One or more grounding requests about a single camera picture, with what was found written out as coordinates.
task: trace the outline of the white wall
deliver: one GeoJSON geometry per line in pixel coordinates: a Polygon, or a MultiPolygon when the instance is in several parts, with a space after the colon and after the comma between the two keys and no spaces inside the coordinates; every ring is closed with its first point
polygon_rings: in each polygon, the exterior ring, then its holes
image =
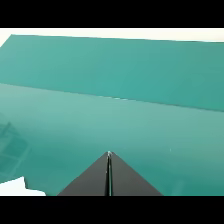
{"type": "Polygon", "coordinates": [[[224,28],[0,28],[0,46],[10,34],[224,42],[224,28]]]}

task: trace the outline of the teal board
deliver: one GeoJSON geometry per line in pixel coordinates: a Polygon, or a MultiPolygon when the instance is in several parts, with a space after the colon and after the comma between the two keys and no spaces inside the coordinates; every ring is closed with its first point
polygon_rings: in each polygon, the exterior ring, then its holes
{"type": "Polygon", "coordinates": [[[0,83],[224,110],[224,44],[12,35],[0,83]]]}
{"type": "Polygon", "coordinates": [[[224,195],[222,112],[5,84],[0,102],[0,182],[56,195],[109,150],[164,195],[224,195]]]}

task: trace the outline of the green cutting mat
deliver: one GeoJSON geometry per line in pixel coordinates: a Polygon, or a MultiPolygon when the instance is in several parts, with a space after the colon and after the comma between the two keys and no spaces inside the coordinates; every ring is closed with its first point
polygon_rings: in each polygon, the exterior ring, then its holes
{"type": "Polygon", "coordinates": [[[224,44],[11,36],[0,83],[224,110],[224,44]]]}
{"type": "Polygon", "coordinates": [[[164,195],[224,195],[224,113],[4,84],[0,102],[6,179],[56,195],[110,150],[164,195]]]}

